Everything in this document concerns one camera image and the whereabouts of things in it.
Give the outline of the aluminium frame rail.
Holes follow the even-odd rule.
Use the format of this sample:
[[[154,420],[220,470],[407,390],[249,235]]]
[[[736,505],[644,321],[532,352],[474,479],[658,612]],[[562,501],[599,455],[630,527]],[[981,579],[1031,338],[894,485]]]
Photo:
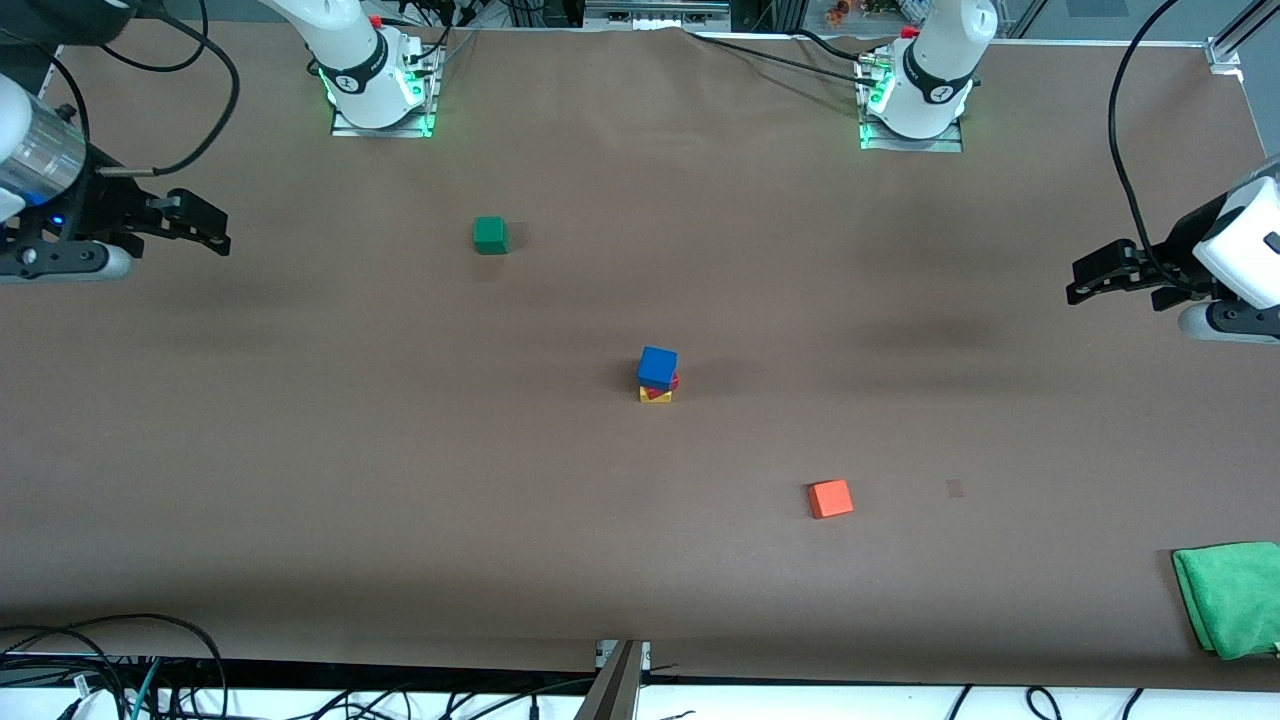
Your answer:
[[[1251,0],[1213,37],[1224,38],[1239,51],[1245,42],[1280,17],[1280,0]]]

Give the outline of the brown paper table cover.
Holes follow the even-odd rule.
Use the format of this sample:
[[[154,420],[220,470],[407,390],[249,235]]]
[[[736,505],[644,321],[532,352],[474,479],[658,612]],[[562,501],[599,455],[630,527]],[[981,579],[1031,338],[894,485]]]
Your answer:
[[[287,24],[154,191],[229,256],[0,287],[0,623],[165,612],[233,659],[1280,691],[1170,555],[1280,542],[1280,348],[1146,293],[1112,46],[997,45],[963,151],[678,29],[452,36],[430,138],[337,138]],[[474,250],[503,217],[511,251]],[[639,397],[645,346],[678,354]],[[810,515],[847,480],[855,511]]]

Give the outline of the small silver mounting bracket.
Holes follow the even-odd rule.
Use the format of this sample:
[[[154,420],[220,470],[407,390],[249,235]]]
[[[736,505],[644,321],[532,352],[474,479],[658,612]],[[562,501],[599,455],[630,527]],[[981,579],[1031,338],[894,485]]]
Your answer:
[[[595,646],[594,667],[598,671],[604,669],[613,652],[618,650],[622,642],[617,639],[598,641]],[[641,651],[640,669],[643,673],[649,673],[652,670],[652,643],[648,641],[639,641],[637,647]]]

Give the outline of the green folded cloth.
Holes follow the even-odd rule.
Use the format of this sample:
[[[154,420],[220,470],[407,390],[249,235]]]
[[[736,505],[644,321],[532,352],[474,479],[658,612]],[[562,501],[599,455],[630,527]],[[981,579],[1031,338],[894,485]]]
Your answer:
[[[1280,544],[1176,550],[1172,569],[1199,647],[1222,660],[1280,656]]]

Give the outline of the aluminium frame beam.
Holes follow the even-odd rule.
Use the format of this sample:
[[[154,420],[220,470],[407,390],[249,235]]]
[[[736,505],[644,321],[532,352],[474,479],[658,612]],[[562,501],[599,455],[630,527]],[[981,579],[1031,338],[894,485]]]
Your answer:
[[[730,0],[582,0],[584,29],[731,32]]]

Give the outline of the orange cube block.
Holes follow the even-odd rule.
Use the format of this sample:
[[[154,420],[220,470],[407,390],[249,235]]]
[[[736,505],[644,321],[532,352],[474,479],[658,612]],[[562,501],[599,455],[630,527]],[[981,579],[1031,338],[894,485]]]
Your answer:
[[[855,511],[855,503],[844,478],[817,482],[806,488],[808,506],[812,518],[822,520],[842,516]]]

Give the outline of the aluminium profile post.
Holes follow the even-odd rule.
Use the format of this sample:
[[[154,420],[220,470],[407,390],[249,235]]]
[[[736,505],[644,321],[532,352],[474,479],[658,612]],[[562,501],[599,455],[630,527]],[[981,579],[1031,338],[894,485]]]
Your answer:
[[[639,641],[621,642],[605,667],[596,671],[573,720],[635,720],[646,673],[640,669]]]

